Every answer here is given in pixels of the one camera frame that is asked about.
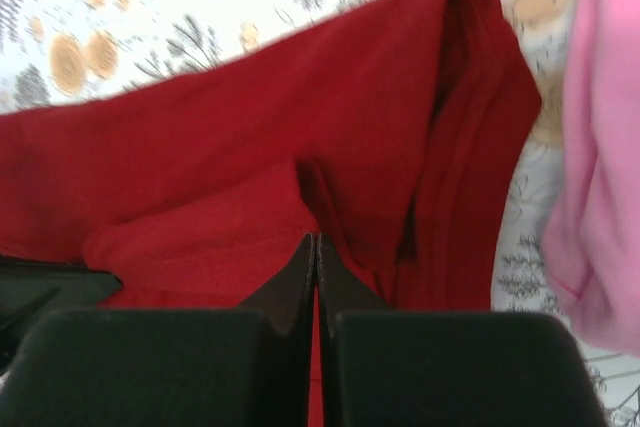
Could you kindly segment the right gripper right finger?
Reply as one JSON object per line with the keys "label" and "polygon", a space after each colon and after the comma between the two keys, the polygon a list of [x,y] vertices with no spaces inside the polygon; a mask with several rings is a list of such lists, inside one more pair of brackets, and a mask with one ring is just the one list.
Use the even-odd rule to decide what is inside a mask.
{"label": "right gripper right finger", "polygon": [[567,329],[535,313],[408,312],[316,243],[328,426],[602,426]]}

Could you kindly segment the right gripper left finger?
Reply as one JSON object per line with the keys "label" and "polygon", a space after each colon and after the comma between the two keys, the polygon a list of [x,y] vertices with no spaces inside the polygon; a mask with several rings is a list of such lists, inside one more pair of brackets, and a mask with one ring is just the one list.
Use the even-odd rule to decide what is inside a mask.
{"label": "right gripper left finger", "polygon": [[59,310],[27,333],[5,426],[303,426],[315,239],[232,309]]}

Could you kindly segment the red t shirt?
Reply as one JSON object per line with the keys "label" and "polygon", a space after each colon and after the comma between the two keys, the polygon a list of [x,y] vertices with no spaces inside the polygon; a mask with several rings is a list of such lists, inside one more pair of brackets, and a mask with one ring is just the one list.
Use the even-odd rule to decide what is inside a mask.
{"label": "red t shirt", "polygon": [[540,107],[500,0],[374,0],[208,71],[4,115],[1,252],[123,284],[41,320],[232,309],[312,235],[303,426],[328,426],[318,238],[394,310],[487,309]]}

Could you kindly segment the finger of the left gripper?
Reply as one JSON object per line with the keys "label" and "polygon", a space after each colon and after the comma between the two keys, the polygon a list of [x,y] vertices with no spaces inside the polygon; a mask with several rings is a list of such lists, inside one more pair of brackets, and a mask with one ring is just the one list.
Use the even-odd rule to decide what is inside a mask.
{"label": "finger of the left gripper", "polygon": [[22,338],[45,313],[98,305],[122,288],[122,282],[110,272],[3,256],[1,370],[8,370]]}

